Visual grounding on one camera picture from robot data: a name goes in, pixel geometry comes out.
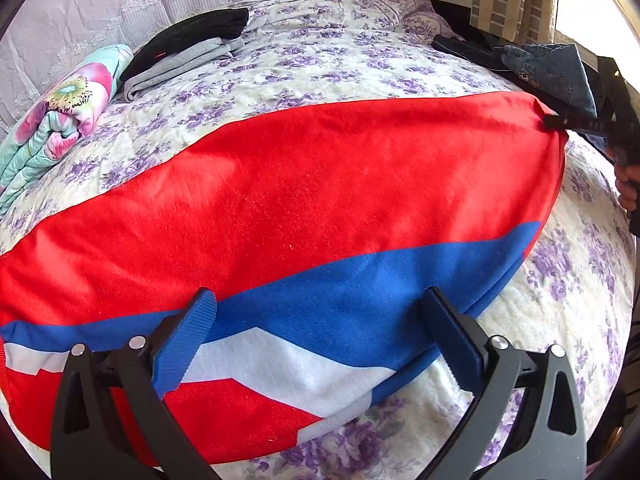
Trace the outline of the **right hand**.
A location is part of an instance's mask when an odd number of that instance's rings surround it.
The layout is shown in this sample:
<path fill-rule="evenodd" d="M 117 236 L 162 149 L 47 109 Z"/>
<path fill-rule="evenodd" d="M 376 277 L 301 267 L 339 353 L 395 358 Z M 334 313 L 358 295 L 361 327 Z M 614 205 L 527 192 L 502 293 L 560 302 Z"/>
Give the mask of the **right hand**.
<path fill-rule="evenodd" d="M 618 202 L 628 214 L 638 209 L 639 203 L 639 165 L 622 165 L 617 161 L 612 146 L 606 148 L 606 154 L 614 162 L 615 185 L 618 191 Z"/>

